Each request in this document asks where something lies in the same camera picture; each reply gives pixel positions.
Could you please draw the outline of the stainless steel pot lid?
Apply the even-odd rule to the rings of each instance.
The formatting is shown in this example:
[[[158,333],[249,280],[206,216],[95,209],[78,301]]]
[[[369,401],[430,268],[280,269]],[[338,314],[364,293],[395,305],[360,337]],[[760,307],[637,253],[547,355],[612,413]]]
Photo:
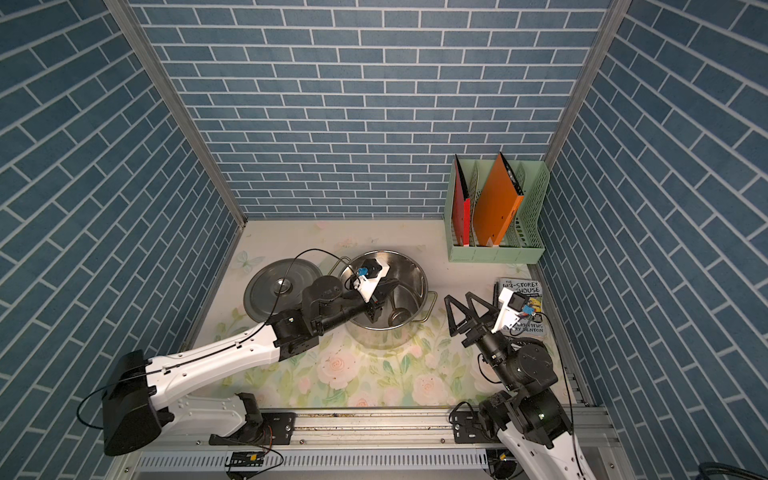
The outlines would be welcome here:
[[[304,259],[281,259],[259,270],[249,281],[243,306],[257,323],[301,302],[302,292],[322,275],[314,263]]]

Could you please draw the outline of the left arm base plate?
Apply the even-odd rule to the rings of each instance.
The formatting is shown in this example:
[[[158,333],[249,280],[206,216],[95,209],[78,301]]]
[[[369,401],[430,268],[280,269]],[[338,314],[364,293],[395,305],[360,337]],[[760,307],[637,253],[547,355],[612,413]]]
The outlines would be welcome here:
[[[267,446],[289,445],[294,431],[296,414],[293,412],[267,412],[247,414],[245,423],[227,436],[211,434],[211,446]]]

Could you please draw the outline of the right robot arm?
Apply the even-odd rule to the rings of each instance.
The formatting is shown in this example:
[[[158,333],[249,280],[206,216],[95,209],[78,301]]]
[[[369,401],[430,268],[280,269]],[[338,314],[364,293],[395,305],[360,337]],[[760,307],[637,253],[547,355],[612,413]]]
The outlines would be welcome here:
[[[574,425],[552,386],[554,362],[543,342],[514,337],[513,328],[535,312],[530,297],[503,288],[493,301],[468,292],[464,302],[444,299],[449,334],[475,347],[502,389],[480,403],[477,419],[498,439],[530,479],[593,479]]]

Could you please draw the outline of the steel ladle black handle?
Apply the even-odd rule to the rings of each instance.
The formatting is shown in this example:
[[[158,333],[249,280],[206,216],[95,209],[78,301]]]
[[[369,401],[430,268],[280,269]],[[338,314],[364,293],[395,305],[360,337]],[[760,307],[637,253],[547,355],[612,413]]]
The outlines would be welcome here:
[[[398,328],[401,325],[407,323],[412,317],[411,312],[403,307],[395,307],[392,309],[388,319],[387,325],[389,328]]]

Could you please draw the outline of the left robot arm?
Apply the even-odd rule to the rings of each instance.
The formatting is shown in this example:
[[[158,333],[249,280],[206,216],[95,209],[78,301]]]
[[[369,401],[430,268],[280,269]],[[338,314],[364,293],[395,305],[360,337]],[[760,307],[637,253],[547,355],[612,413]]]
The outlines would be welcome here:
[[[321,276],[303,290],[299,304],[241,334],[173,355],[123,355],[101,397],[105,454],[125,455],[156,440],[175,420],[171,404],[194,390],[303,354],[359,315],[376,321],[399,284],[389,276],[362,276],[346,289],[339,278]]]

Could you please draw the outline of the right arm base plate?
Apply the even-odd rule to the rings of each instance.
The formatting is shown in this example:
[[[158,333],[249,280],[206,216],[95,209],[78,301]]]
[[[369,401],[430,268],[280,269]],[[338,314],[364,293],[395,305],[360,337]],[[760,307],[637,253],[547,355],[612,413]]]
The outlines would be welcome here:
[[[475,413],[458,410],[449,414],[454,442],[456,444],[494,444],[496,436],[485,431]]]

